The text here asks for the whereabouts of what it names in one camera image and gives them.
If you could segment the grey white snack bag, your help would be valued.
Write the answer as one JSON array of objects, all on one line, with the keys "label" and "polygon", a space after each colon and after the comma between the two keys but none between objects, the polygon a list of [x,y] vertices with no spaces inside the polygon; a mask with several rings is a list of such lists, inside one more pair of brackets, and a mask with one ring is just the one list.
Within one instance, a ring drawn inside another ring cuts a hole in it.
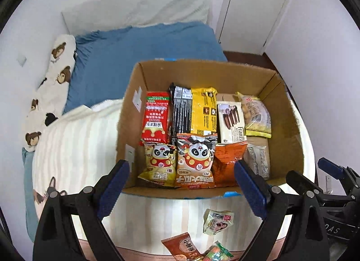
[{"label": "grey white snack bag", "polygon": [[267,146],[249,143],[244,153],[244,160],[256,175],[265,180],[270,179],[270,155]]}]

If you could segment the beige nut snack bag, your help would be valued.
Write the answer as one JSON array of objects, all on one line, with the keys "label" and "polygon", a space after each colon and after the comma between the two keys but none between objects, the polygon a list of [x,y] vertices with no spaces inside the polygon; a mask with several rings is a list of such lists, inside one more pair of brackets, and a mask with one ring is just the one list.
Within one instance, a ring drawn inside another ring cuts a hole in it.
[{"label": "beige nut snack bag", "polygon": [[237,92],[236,95],[242,104],[246,136],[270,139],[272,137],[272,121],[270,112],[264,103],[252,95],[243,95],[240,92]]}]

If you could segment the colourful gumball candy bag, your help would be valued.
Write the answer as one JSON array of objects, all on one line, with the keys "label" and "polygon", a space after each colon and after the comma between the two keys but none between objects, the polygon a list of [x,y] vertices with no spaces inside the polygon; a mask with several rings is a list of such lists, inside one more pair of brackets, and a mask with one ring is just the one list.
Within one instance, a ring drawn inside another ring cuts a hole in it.
[{"label": "colourful gumball candy bag", "polygon": [[203,255],[202,261],[228,261],[234,256],[219,241],[216,241]]}]

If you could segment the white Franzzi cookie packet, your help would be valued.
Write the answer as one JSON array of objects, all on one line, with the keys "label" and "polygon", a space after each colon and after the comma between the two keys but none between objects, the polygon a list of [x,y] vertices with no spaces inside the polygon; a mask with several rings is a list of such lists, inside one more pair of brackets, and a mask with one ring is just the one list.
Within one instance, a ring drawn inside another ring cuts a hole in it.
[{"label": "white Franzzi cookie packet", "polygon": [[217,110],[221,143],[245,142],[247,137],[242,104],[236,101],[219,101]]}]

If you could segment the small white cartoon packet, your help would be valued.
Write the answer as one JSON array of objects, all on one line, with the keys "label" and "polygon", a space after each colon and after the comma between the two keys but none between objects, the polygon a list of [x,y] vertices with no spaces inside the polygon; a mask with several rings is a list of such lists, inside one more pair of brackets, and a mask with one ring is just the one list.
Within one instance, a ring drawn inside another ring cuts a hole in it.
[{"label": "small white cartoon packet", "polygon": [[204,213],[203,233],[216,235],[234,224],[234,213],[207,209]]}]

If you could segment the orange panda snack bag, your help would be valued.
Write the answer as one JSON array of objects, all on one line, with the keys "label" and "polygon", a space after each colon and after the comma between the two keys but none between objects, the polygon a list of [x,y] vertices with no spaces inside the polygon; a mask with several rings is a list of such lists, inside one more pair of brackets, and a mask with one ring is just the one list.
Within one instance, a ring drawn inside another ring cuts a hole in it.
[{"label": "orange panda snack bag", "polygon": [[206,136],[177,134],[175,187],[179,189],[214,188],[212,174],[217,134]]}]

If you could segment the brown snack packet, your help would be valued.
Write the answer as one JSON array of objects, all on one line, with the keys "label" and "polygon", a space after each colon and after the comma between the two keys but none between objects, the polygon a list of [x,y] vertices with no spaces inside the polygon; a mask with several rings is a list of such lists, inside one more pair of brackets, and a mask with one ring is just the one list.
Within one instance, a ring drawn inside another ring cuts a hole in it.
[{"label": "brown snack packet", "polygon": [[170,237],[161,241],[175,260],[201,260],[202,254],[194,245],[189,233]]}]

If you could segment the yellow panda snack bag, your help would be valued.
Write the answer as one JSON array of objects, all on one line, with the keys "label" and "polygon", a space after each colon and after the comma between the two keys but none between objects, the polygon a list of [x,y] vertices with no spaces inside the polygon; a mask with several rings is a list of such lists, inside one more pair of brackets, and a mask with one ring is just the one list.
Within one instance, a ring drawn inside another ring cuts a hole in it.
[{"label": "yellow panda snack bag", "polygon": [[174,187],[177,150],[163,143],[145,143],[146,167],[138,178],[165,187]]}]

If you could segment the black snack bar packet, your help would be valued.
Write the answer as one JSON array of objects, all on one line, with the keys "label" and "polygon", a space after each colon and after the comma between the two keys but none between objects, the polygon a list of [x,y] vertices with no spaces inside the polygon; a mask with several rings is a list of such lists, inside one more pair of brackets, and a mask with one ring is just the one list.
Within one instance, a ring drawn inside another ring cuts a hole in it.
[{"label": "black snack bar packet", "polygon": [[169,87],[173,107],[171,144],[176,145],[177,134],[191,132],[192,91],[171,83]]}]

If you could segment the red long snack packet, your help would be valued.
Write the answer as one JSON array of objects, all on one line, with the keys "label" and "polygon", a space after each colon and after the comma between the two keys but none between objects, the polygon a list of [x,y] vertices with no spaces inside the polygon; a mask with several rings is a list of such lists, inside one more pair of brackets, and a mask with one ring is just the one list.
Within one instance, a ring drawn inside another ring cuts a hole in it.
[{"label": "red long snack packet", "polygon": [[168,114],[170,110],[169,92],[147,92],[145,113],[141,133],[142,142],[169,142]]}]

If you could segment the striped white blanket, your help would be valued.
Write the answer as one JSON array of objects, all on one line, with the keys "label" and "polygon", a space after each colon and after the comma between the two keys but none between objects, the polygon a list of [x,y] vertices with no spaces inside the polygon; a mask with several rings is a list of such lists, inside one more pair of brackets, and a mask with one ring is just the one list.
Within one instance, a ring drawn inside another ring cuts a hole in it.
[{"label": "striped white blanket", "polygon": [[[35,235],[50,189],[78,193],[115,165],[121,106],[121,100],[114,100],[97,107],[77,107],[46,129],[32,161],[33,194],[27,200],[30,237]],[[204,234],[207,209],[233,212],[234,224],[216,235]],[[124,193],[103,223],[126,260],[170,260],[161,241],[184,232],[200,251],[219,241],[241,254],[261,221],[239,195],[169,199]]]}]

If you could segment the cardboard box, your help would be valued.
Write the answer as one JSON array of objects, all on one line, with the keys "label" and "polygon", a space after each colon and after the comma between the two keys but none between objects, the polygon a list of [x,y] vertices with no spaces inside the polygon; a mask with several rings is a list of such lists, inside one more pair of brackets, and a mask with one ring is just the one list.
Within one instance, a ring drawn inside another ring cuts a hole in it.
[{"label": "cardboard box", "polygon": [[214,87],[221,94],[259,97],[272,120],[270,145],[270,185],[283,190],[289,186],[285,176],[291,170],[304,171],[304,154],[300,130],[295,118],[285,84],[281,77],[270,69],[246,64],[205,60],[153,60],[140,62],[133,68],[123,101],[118,123],[117,158],[129,161],[129,151],[135,149],[130,161],[131,172],[123,193],[138,196],[169,199],[213,198],[224,196],[239,188],[213,189],[166,189],[150,187],[138,179],[143,169],[143,148],[140,134],[148,91],[166,91],[175,83],[186,88]]}]

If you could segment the bear print pillow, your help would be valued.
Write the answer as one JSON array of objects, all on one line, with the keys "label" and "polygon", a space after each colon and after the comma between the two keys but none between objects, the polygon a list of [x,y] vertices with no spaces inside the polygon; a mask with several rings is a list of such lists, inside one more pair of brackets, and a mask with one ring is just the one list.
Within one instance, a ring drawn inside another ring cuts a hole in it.
[{"label": "bear print pillow", "polygon": [[46,75],[34,92],[25,118],[23,148],[33,152],[45,128],[62,116],[75,66],[76,40],[69,34],[54,42]]}]

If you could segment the white door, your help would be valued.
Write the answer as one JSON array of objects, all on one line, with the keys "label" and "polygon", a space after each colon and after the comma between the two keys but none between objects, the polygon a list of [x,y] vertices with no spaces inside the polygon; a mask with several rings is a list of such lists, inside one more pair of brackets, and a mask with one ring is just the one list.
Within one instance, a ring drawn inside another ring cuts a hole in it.
[{"label": "white door", "polygon": [[224,51],[261,55],[286,0],[224,0],[218,41]]}]

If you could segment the blue bed sheet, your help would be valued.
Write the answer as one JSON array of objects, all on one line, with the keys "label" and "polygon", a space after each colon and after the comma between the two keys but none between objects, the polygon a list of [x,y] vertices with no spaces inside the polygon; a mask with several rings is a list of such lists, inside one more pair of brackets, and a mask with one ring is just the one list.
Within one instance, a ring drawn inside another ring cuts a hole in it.
[{"label": "blue bed sheet", "polygon": [[[202,22],[126,27],[74,37],[75,66],[62,115],[81,106],[97,107],[106,101],[123,101],[133,66],[141,61],[157,58],[226,61],[212,28]],[[35,151],[22,148],[26,219],[27,200],[33,194],[31,170]]]}]

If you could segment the wall socket plate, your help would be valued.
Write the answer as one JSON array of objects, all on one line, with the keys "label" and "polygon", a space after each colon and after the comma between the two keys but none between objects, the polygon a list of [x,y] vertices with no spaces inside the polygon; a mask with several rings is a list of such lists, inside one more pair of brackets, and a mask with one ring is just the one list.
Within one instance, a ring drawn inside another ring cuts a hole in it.
[{"label": "wall socket plate", "polygon": [[18,55],[17,58],[16,58],[16,61],[18,62],[18,64],[23,67],[24,64],[26,63],[27,61],[27,58],[24,56],[24,55]]}]

